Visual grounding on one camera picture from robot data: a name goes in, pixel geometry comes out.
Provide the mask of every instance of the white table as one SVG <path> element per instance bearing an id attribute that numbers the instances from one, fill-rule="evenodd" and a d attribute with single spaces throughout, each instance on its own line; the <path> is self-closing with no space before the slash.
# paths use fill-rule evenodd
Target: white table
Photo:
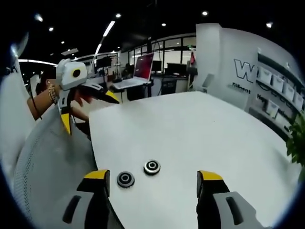
<path id="1" fill-rule="evenodd" d="M 221 175 L 273 225 L 292 198 L 285 142 L 244 111 L 201 92 L 151 97 L 90 113 L 96 163 L 111 172 L 110 201 L 127 229 L 196 229 L 196 174 Z M 161 164 L 148 177 L 143 165 Z M 131 188 L 117 185 L 129 171 Z"/>

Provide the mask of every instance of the black bearing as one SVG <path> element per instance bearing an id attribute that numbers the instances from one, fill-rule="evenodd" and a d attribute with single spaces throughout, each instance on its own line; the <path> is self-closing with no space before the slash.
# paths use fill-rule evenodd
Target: black bearing
<path id="1" fill-rule="evenodd" d="M 118 175 L 117 182 L 123 188 L 131 187 L 134 184 L 134 177 L 132 173 L 124 171 Z"/>
<path id="2" fill-rule="evenodd" d="M 145 163 L 143 169 L 147 175 L 153 176 L 153 175 L 156 175 L 160 171 L 161 165 L 156 160 L 149 160 L 148 162 Z"/>

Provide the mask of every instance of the white box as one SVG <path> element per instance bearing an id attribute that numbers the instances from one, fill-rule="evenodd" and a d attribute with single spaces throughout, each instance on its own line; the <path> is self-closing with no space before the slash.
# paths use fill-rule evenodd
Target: white box
<path id="1" fill-rule="evenodd" d="M 258 74 L 258 78 L 267 83 L 270 84 L 271 83 L 271 78 L 272 78 L 272 73 L 269 72 L 267 69 L 263 68 L 263 67 L 259 67 L 259 74 Z"/>
<path id="2" fill-rule="evenodd" d="M 269 114 L 272 118 L 275 118 L 277 111 L 278 111 L 278 105 L 272 102 L 271 100 L 268 100 L 267 107 L 266 107 L 266 113 Z"/>
<path id="3" fill-rule="evenodd" d="M 299 111 L 302 109 L 303 101 L 304 100 L 303 100 L 302 96 L 298 92 L 295 92 L 294 104 L 297 107 L 297 109 L 299 109 Z"/>
<path id="4" fill-rule="evenodd" d="M 285 95 L 285 97 L 287 99 L 289 99 L 290 101 L 293 101 L 294 99 L 294 94 L 295 94 L 295 90 L 292 86 L 290 86 L 288 83 L 284 83 L 284 87 L 283 87 L 283 94 Z"/>
<path id="5" fill-rule="evenodd" d="M 280 113 L 278 113 L 275 117 L 275 122 L 277 122 L 281 127 L 287 127 L 289 128 L 291 126 L 291 124 L 289 123 L 289 121 L 282 116 Z"/>
<path id="6" fill-rule="evenodd" d="M 284 80 L 281 79 L 280 76 L 278 75 L 272 75 L 271 85 L 279 92 L 282 92 L 284 86 Z"/>

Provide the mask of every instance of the ceiling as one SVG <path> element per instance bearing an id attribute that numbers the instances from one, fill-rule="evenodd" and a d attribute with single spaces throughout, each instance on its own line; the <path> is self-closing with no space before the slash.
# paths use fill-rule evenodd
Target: ceiling
<path id="1" fill-rule="evenodd" d="M 209 11 L 207 17 L 202 11 Z M 63 58 L 94 54 L 110 21 L 116 23 L 105 38 L 99 52 L 125 51 L 142 45 L 149 37 L 161 38 L 195 32 L 197 23 L 219 23 L 223 27 L 249 31 L 279 44 L 304 61 L 303 36 L 298 27 L 301 7 L 274 6 L 272 4 L 243 3 L 236 7 L 208 7 L 206 2 L 170 0 L 82 1 L 71 5 L 62 0 L 59 4 L 36 6 L 28 14 L 39 13 L 43 22 L 34 21 L 29 31 L 28 45 L 20 57 L 58 63 Z M 116 13 L 122 16 L 115 18 Z M 271 29 L 266 23 L 272 21 Z M 77 48 L 74 56 L 61 55 Z M 43 64 L 22 63 L 21 70 L 29 77 L 47 68 Z"/>

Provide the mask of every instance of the gold bracelet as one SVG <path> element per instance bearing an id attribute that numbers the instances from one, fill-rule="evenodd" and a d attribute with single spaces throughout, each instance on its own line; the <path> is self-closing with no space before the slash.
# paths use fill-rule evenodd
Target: gold bracelet
<path id="1" fill-rule="evenodd" d="M 54 104 L 57 104 L 58 98 L 57 98 L 56 93 L 55 93 L 55 86 L 53 84 L 51 84 L 49 86 L 48 90 L 49 90 L 49 97 L 50 97 L 50 99 L 52 100 L 52 102 Z"/>

